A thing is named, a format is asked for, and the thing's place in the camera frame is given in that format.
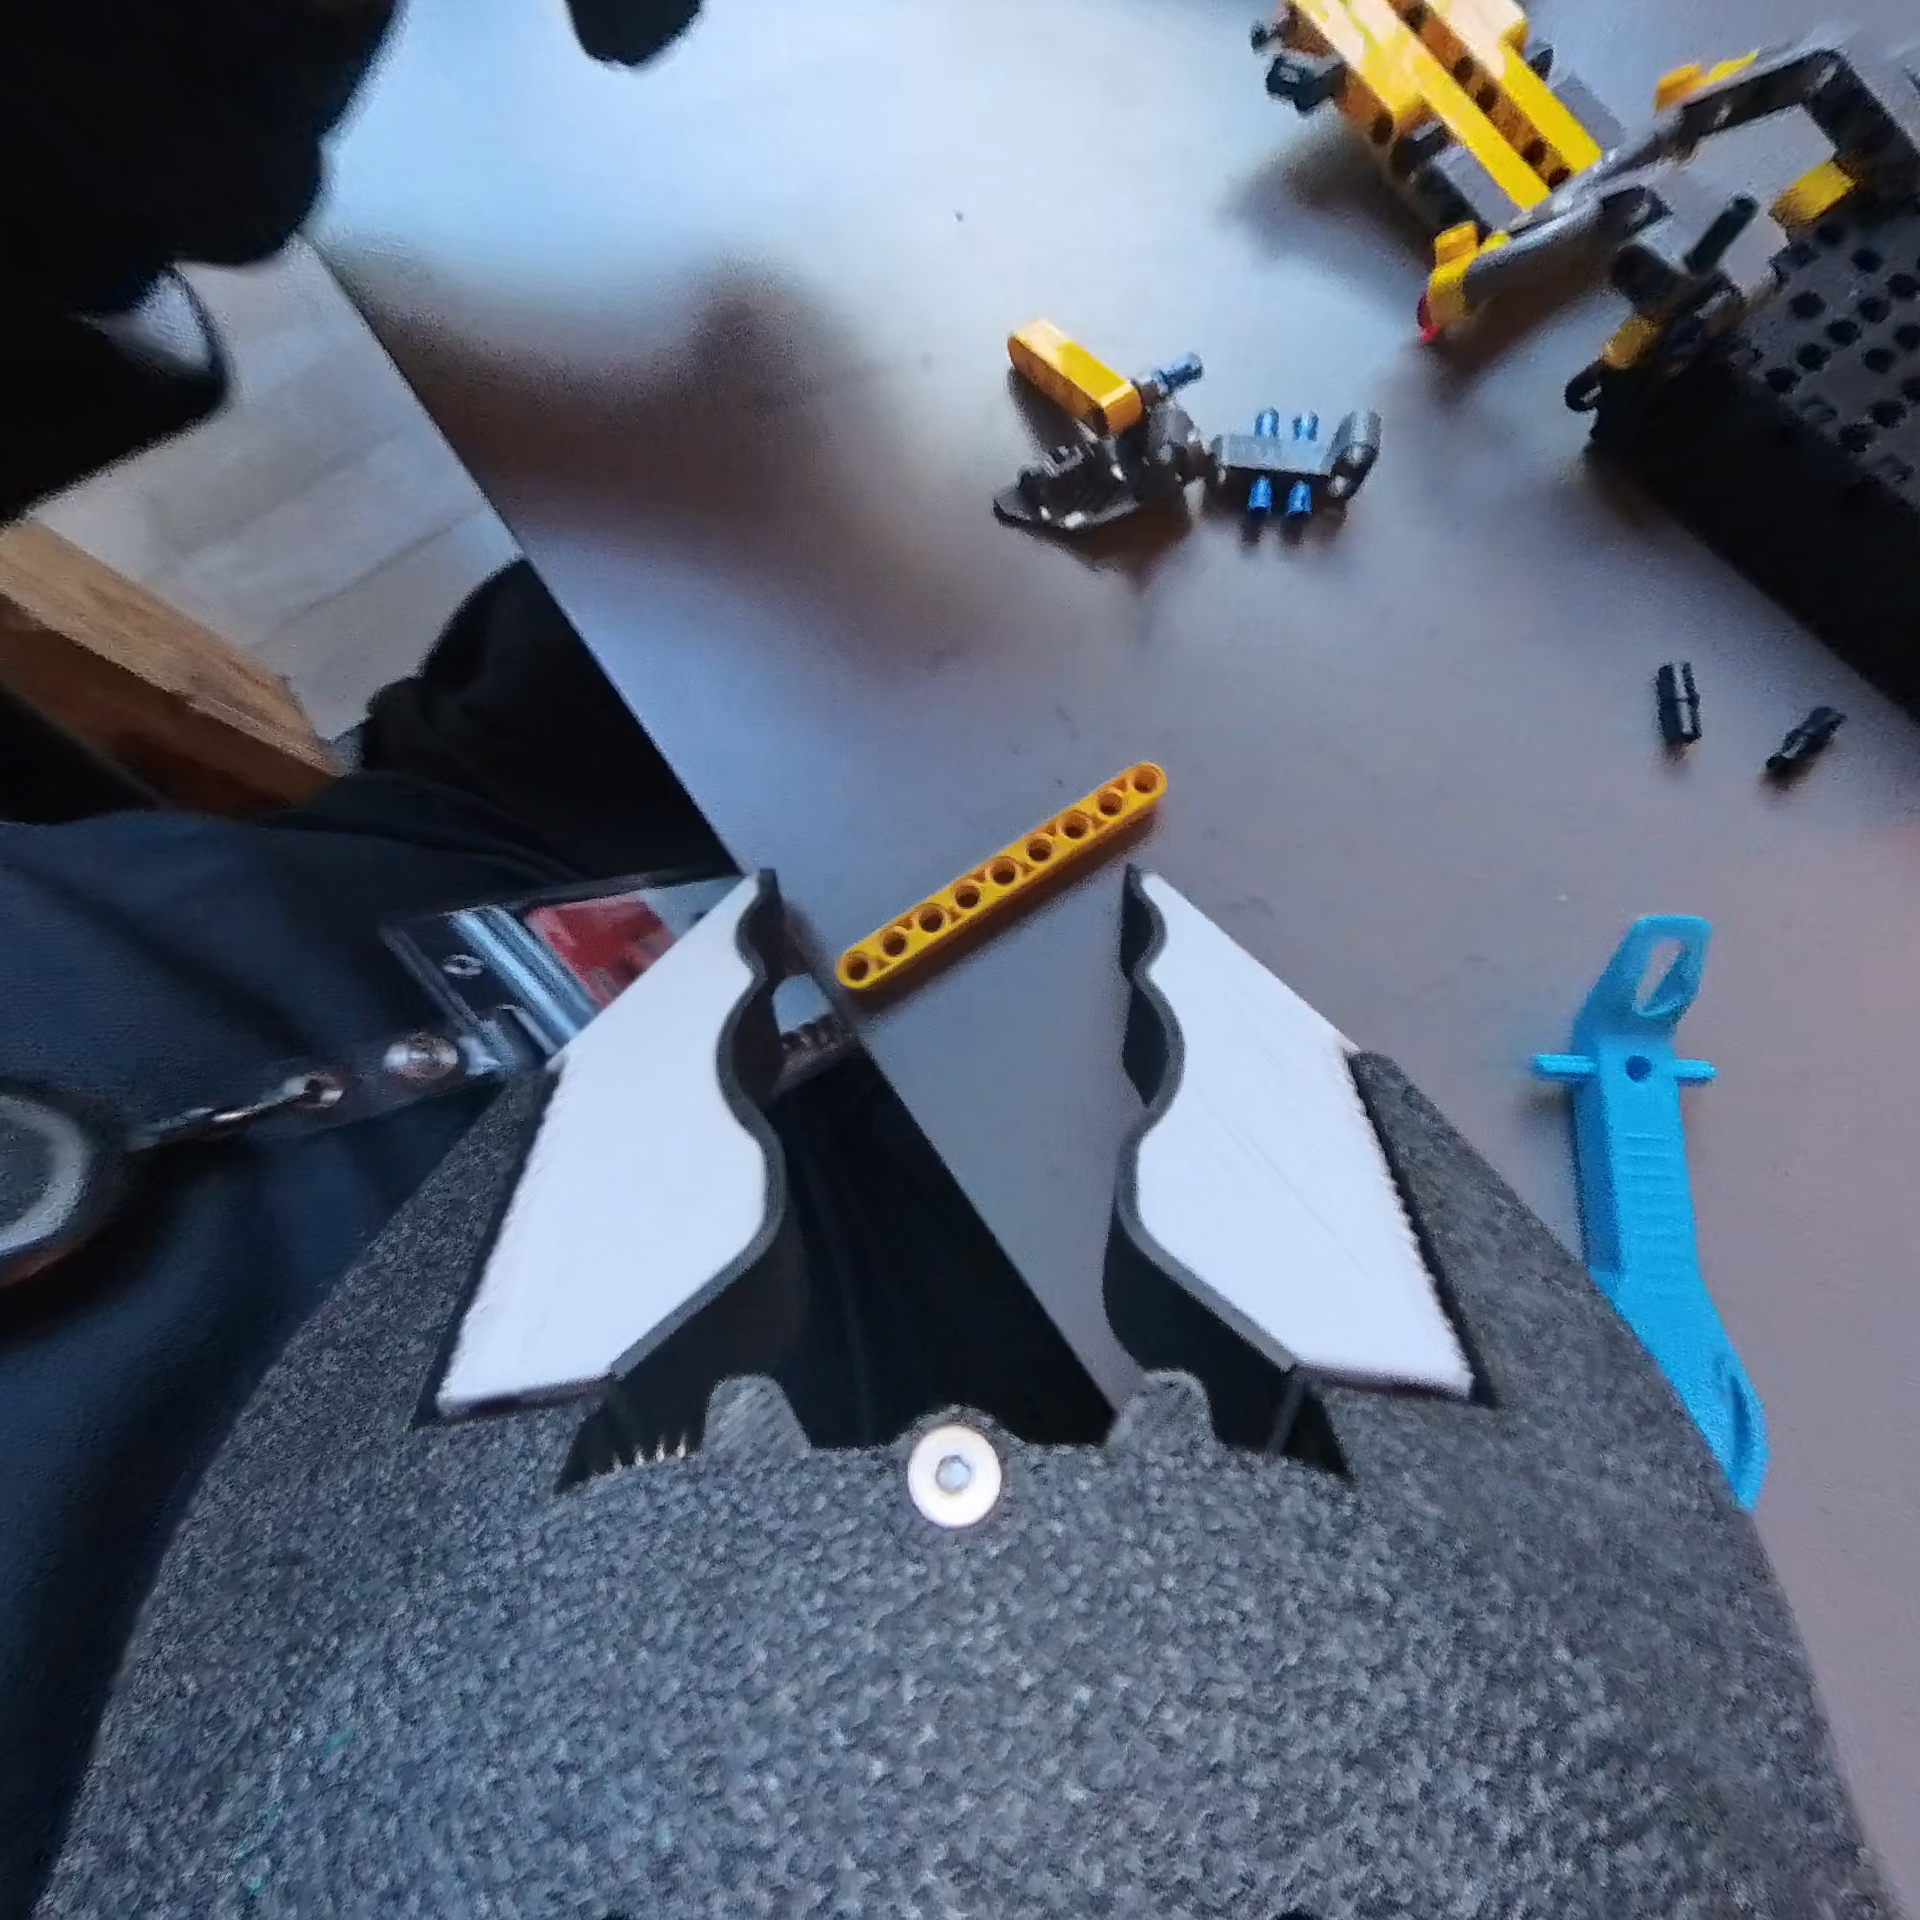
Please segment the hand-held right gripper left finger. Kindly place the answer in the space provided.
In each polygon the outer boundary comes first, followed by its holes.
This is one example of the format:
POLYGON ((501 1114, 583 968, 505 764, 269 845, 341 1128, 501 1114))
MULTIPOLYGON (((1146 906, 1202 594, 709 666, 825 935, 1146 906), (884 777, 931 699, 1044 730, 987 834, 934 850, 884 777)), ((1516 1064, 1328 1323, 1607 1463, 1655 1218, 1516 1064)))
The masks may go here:
POLYGON ((783 902, 761 867, 563 1049, 450 1335, 443 1419, 583 1397, 656 1359, 686 1397, 780 1352, 780 980, 783 902))

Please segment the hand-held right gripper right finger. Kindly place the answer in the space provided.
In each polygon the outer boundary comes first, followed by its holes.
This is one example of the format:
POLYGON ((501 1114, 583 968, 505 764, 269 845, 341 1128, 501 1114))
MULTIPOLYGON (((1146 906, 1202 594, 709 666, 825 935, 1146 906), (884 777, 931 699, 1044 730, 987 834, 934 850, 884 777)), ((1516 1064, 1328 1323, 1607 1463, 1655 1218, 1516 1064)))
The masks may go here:
POLYGON ((1119 1068, 1140 1098, 1100 1298, 1143 1372, 1212 1405, 1341 1383, 1471 1402, 1354 1044, 1162 874, 1119 888, 1119 1068))

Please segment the yellow long perforated beam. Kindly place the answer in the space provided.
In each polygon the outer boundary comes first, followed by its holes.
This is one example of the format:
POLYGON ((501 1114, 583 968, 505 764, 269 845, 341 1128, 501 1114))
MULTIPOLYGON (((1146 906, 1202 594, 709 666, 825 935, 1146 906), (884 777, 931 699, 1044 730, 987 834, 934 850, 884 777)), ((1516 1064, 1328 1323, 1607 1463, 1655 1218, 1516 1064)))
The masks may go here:
POLYGON ((838 988, 884 1002, 936 976, 1023 914, 1143 840, 1170 794, 1166 767, 1133 762, 1080 800, 911 902, 850 943, 832 966, 838 988))

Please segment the small grey yellow brick assembly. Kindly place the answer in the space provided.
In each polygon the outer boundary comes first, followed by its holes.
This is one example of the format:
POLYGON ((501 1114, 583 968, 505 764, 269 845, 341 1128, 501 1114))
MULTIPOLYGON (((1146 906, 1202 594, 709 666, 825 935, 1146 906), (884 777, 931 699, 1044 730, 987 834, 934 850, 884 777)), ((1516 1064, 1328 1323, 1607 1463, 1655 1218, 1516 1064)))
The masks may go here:
POLYGON ((1204 375, 1198 351, 1143 373, 1107 358, 1050 319, 1005 340, 1014 379, 1066 420, 1066 442, 996 488, 994 516, 1034 534, 1089 540, 1192 492, 1226 497, 1250 540, 1299 531, 1344 514, 1383 458, 1383 418, 1263 408, 1250 429, 1207 436, 1186 394, 1204 375))

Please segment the black perforated battery box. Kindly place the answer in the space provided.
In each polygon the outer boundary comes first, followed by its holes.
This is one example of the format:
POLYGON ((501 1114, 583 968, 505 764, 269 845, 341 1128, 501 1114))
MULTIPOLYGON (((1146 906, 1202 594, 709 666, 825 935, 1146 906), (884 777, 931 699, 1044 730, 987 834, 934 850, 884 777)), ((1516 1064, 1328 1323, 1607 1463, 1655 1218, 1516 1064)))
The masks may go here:
POLYGON ((1824 211, 1746 322, 1611 375, 1590 442, 1917 716, 1917 198, 1824 211))

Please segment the yellow grey brick arm assembly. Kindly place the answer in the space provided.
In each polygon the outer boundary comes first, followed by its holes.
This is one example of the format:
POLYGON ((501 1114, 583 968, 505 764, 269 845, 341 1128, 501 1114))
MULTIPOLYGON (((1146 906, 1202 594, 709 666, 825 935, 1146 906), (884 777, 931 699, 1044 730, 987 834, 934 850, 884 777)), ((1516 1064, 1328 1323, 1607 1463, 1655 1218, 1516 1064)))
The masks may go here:
POLYGON ((1770 305, 1790 249, 1866 207, 1917 198, 1917 52, 1823 31, 1670 69, 1625 127, 1535 43, 1519 4, 1277 4, 1250 47, 1268 92, 1336 108, 1432 227, 1428 342, 1562 278, 1604 278, 1630 318, 1565 400, 1673 379, 1770 305), (1829 155, 1773 198, 1693 173, 1711 138, 1797 113, 1829 155))

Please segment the person's left forearm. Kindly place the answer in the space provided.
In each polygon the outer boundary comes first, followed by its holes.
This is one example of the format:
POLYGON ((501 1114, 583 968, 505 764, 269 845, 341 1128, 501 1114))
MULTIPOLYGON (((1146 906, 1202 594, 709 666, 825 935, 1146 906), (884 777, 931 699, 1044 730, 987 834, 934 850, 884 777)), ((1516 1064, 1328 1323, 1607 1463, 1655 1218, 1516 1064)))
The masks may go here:
POLYGON ((205 420, 396 4, 5 4, 5 523, 205 420))

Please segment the grey desk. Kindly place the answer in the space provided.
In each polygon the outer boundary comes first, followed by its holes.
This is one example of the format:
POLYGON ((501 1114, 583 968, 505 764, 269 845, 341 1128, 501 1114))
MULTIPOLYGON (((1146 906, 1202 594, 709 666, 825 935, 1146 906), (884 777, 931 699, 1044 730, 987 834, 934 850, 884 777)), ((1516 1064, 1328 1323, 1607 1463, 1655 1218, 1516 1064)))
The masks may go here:
POLYGON ((1611 301, 1416 345, 1421 234, 1350 130, 1268 99, 1262 14, 709 4, 624 73, 563 4, 408 4, 319 249, 816 966, 1151 758, 1133 854, 1573 1248, 1530 1057, 1633 916, 1713 925, 1705 1279, 1917 1913, 1917 721, 1586 461, 1565 383, 1611 301), (1004 525, 1066 442, 1008 373, 1029 319, 1127 375, 1198 351, 1207 436, 1374 410, 1377 466, 1299 531, 1215 492, 1004 525), (1766 783, 1815 705, 1846 729, 1766 783))

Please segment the clear badge holder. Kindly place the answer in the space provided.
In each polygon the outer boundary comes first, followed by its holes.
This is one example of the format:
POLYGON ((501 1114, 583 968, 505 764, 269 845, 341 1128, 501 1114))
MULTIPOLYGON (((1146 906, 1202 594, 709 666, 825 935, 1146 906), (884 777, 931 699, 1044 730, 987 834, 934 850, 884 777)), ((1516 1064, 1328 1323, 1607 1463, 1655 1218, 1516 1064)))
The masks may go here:
POLYGON ((470 1072, 517 1074, 552 1061, 736 885, 736 874, 632 874, 600 890, 396 921, 383 943, 427 992, 470 1072))

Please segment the blue plastic brick separator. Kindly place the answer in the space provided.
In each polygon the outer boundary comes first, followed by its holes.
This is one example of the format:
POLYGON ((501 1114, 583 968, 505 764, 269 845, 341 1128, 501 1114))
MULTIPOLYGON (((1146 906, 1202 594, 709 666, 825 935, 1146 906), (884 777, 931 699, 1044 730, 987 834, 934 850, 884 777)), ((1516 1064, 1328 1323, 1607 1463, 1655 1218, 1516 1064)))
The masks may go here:
POLYGON ((1586 1272, 1670 1381, 1741 1513, 1753 1513, 1770 1465, 1766 1417, 1702 1277, 1685 1147, 1685 1090, 1717 1072, 1675 1049, 1711 935, 1695 914, 1630 925, 1569 1044, 1535 1054, 1532 1072, 1571 1093, 1586 1272))

